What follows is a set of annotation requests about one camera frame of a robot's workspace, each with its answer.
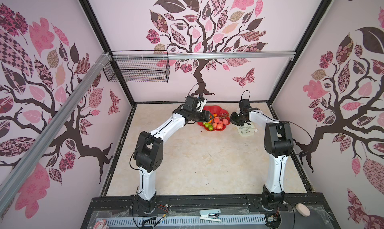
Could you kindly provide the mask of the purple fake grape bunch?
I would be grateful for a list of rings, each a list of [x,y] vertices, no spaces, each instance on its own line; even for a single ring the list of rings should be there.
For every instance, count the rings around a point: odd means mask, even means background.
[[[223,121],[224,119],[226,119],[228,121],[230,118],[230,115],[227,111],[224,111],[224,112],[218,114],[218,118],[220,119],[220,121]]]

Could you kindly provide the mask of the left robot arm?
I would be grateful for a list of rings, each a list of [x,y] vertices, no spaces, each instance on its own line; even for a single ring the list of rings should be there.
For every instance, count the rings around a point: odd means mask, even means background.
[[[188,123],[212,120],[212,113],[204,110],[206,103],[207,99],[203,96],[187,96],[185,102],[173,110],[163,124],[150,132],[139,134],[132,158],[136,162],[135,170],[140,173],[137,190],[139,208],[145,213],[151,213],[156,206],[156,170],[163,161],[165,142]]]

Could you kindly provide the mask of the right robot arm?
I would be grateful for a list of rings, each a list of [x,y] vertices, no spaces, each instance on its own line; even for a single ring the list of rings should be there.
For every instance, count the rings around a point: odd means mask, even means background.
[[[291,124],[269,117],[248,99],[239,101],[239,110],[230,116],[232,124],[242,127],[254,123],[264,130],[264,148],[269,154],[269,167],[266,183],[263,185],[261,205],[271,211],[283,204],[285,199],[285,171],[288,157],[294,149]]]

